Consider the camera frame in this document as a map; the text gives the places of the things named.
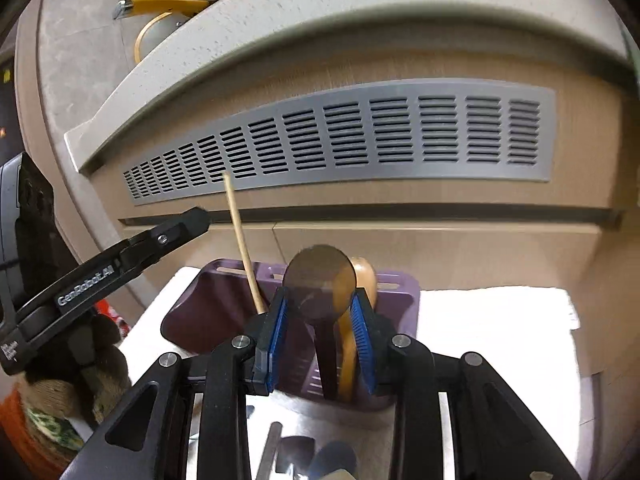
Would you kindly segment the wooden spoon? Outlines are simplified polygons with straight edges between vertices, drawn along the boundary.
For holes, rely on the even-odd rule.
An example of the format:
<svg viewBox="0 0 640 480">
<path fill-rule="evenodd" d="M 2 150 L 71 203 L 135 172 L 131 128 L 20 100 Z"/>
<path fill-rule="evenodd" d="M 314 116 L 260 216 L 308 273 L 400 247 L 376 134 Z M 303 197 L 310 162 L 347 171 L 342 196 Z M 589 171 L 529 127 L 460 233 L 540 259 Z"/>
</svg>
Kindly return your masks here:
<svg viewBox="0 0 640 480">
<path fill-rule="evenodd" d="M 370 306 L 374 308 L 378 298 L 378 279 L 373 266 L 362 257 L 352 257 L 350 261 L 356 274 L 356 286 L 364 289 Z M 366 332 L 360 304 L 355 302 L 349 311 L 341 316 L 338 320 L 338 328 L 342 338 L 342 365 L 337 400 L 351 404 L 356 388 L 358 352 Z"/>
</svg>

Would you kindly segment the purple plastic utensil holder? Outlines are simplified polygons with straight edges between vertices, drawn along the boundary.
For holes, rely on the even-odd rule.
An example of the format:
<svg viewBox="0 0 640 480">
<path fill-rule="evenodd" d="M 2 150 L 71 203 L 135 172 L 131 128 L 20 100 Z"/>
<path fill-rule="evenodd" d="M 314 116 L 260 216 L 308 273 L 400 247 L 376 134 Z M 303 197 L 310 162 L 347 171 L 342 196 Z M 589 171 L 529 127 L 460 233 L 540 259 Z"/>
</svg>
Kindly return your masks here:
<svg viewBox="0 0 640 480">
<path fill-rule="evenodd" d="M 398 333 L 416 336 L 420 286 L 401 272 L 378 271 L 375 310 Z M 242 333 L 255 315 L 243 263 L 216 259 L 207 263 L 165 315 L 160 332 L 176 346 L 194 354 L 212 352 L 218 344 Z M 292 396 L 324 400 L 314 352 L 314 331 L 300 318 L 288 318 L 277 388 Z"/>
</svg>

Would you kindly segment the pale blue spoon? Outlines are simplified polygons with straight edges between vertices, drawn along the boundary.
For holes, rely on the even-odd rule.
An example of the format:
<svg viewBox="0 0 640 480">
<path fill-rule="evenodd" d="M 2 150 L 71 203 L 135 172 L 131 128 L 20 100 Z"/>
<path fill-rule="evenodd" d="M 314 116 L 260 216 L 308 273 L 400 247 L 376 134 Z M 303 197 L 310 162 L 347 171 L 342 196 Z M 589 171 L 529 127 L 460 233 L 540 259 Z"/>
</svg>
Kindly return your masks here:
<svg viewBox="0 0 640 480">
<path fill-rule="evenodd" d="M 331 441 L 316 453 L 308 470 L 309 479 L 355 479 L 358 472 L 357 455 L 352 446 L 343 441 Z"/>
</svg>

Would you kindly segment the white textured towel mat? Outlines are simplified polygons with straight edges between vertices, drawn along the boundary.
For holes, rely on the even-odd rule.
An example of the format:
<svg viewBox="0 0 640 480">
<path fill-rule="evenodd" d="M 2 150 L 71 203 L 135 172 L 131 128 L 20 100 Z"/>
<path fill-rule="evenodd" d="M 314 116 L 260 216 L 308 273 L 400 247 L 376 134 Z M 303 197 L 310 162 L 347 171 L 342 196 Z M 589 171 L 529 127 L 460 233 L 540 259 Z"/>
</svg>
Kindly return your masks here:
<svg viewBox="0 0 640 480">
<path fill-rule="evenodd" d="M 557 288 L 494 287 L 424 290 L 416 338 L 444 356 L 480 354 L 514 390 L 559 445 L 577 462 L 580 374 L 572 331 L 577 314 Z M 251 396 L 250 464 L 256 467 L 273 422 L 285 436 L 311 436 L 318 445 L 345 440 L 363 479 L 384 479 L 390 462 L 392 410 L 361 413 L 274 392 Z"/>
</svg>

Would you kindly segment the grey ventilation grille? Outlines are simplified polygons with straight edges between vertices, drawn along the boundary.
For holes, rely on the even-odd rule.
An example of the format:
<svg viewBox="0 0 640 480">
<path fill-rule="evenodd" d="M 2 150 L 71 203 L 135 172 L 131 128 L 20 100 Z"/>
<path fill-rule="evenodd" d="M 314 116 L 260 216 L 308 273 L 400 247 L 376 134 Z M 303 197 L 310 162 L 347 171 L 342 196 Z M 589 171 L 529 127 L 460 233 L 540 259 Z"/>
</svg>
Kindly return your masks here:
<svg viewBox="0 0 640 480">
<path fill-rule="evenodd" d="M 356 84 L 206 122 L 122 170 L 137 205 L 239 190 L 388 179 L 546 182 L 552 90 L 486 79 Z"/>
</svg>

